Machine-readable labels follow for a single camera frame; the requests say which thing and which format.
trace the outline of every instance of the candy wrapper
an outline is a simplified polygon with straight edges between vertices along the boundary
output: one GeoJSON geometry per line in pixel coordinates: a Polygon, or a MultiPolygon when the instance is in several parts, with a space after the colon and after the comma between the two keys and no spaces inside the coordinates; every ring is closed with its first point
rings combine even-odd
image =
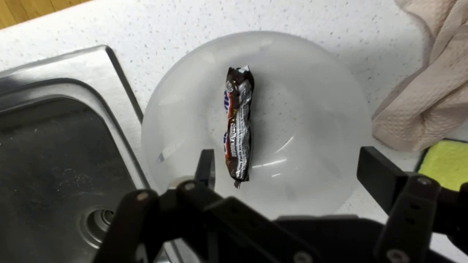
{"type": "Polygon", "coordinates": [[[239,187],[249,181],[249,159],[252,149],[251,103],[255,89],[254,74],[248,65],[230,67],[226,80],[224,108],[229,127],[224,134],[224,156],[230,175],[239,187]]]}

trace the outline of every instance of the kitchen counter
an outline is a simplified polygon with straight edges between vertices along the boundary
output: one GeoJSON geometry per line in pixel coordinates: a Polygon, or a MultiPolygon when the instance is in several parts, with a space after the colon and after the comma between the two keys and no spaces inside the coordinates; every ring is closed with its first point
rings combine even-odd
{"type": "MultiPolygon", "coordinates": [[[[428,35],[394,0],[96,0],[0,30],[0,70],[94,45],[110,45],[142,108],[170,67],[194,48],[245,30],[278,30],[328,49],[362,83],[373,112],[425,62],[428,35]]],[[[458,134],[464,137],[468,127],[458,134]]],[[[404,169],[419,153],[376,146],[404,169]]],[[[359,185],[341,211],[384,222],[359,185]]],[[[445,236],[433,248],[468,261],[445,236]]]]}

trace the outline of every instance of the drain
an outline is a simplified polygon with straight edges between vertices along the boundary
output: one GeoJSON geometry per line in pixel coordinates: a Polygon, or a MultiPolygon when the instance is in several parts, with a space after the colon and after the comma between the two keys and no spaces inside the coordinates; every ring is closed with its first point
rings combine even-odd
{"type": "Polygon", "coordinates": [[[113,210],[94,210],[87,213],[81,220],[81,233],[84,235],[85,241],[91,247],[99,248],[113,219],[113,210]]]}

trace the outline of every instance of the towel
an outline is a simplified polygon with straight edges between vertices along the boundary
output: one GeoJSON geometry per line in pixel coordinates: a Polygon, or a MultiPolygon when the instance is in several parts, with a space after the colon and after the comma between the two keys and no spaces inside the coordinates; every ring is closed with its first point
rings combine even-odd
{"type": "Polygon", "coordinates": [[[400,0],[432,36],[428,67],[395,89],[373,116],[375,137],[422,150],[468,118],[468,0],[400,0]]]}

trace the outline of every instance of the white plate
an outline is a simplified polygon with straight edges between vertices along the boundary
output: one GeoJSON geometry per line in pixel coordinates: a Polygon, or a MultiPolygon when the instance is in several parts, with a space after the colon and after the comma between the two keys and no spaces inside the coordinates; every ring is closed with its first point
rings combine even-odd
{"type": "Polygon", "coordinates": [[[318,45],[286,33],[216,39],[179,61],[154,92],[144,121],[147,172],[157,190],[194,175],[216,149],[217,185],[264,214],[335,211],[357,184],[359,149],[371,114],[354,77],[318,45]],[[249,65],[254,95],[251,181],[235,187],[224,163],[227,68],[249,65]]]}

